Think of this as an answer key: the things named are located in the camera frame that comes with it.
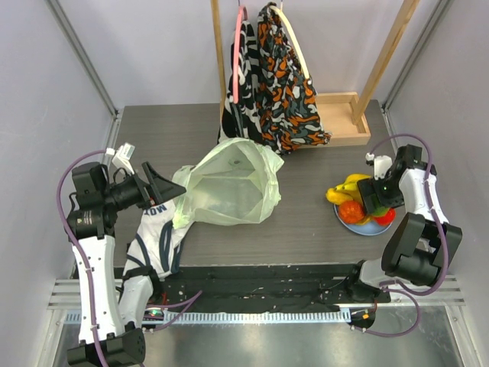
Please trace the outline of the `fake red peach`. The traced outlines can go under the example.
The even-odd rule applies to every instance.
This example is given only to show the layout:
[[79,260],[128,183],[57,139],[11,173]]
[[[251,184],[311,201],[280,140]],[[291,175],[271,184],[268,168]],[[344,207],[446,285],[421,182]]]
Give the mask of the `fake red peach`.
[[396,211],[393,208],[389,208],[388,211],[382,216],[374,216],[373,220],[379,226],[389,226],[396,219]]

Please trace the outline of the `fake orange tangerine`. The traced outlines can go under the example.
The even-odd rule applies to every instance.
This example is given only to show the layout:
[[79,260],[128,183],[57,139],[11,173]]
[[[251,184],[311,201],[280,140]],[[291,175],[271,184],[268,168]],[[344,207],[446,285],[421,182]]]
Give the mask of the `fake orange tangerine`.
[[363,206],[354,200],[342,203],[338,207],[338,215],[347,224],[358,224],[366,217]]

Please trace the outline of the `green avocado print plastic bag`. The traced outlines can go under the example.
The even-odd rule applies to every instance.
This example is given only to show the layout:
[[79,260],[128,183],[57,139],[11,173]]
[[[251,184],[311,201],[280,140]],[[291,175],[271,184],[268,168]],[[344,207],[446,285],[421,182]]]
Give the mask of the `green avocado print plastic bag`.
[[217,144],[197,165],[173,175],[173,182],[186,188],[175,199],[174,227],[263,222],[281,200],[277,172],[283,164],[270,148],[246,138]]

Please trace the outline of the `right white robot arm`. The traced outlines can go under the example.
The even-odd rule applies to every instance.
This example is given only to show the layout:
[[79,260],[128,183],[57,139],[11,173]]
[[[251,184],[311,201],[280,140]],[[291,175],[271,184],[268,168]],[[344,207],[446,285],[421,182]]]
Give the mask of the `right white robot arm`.
[[429,149],[404,145],[395,158],[366,155],[374,169],[372,178],[358,181],[362,204],[367,213],[376,209],[406,210],[382,256],[360,261],[345,282],[349,299],[361,302],[374,298],[383,286],[398,284],[411,294],[409,286],[425,286],[431,294],[446,276],[457,251],[462,230],[449,223],[436,192],[437,170],[424,161]]

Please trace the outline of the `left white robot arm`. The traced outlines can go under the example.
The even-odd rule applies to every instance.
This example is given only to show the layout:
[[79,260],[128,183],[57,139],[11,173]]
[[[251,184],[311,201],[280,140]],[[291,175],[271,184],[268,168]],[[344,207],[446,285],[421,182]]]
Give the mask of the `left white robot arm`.
[[[186,192],[145,162],[146,175],[121,182],[98,162],[72,170],[75,187],[65,224],[79,273],[82,321],[71,366],[133,366],[144,362],[142,321],[147,305],[162,300],[163,279],[178,272],[186,233],[173,226],[174,199]],[[118,213],[136,206],[141,223],[126,253],[122,285],[113,268]]]

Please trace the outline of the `fake green yellow mango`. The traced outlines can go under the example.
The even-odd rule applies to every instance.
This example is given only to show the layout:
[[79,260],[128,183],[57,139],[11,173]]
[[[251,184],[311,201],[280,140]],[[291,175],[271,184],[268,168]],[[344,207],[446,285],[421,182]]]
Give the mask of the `fake green yellow mango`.
[[371,216],[373,217],[383,217],[387,214],[387,212],[389,211],[389,209],[387,207],[384,207],[384,206],[381,206],[381,207],[378,207],[376,208],[373,213],[371,214]]

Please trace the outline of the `fake yellow banana bunch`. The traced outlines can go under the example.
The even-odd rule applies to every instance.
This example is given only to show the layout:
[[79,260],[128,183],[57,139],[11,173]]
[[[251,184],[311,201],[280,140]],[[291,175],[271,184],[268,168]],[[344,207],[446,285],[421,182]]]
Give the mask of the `fake yellow banana bunch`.
[[345,181],[335,187],[329,188],[325,193],[325,198],[335,205],[341,205],[347,201],[355,201],[362,204],[362,198],[358,189],[358,181],[369,179],[367,174],[350,174]]

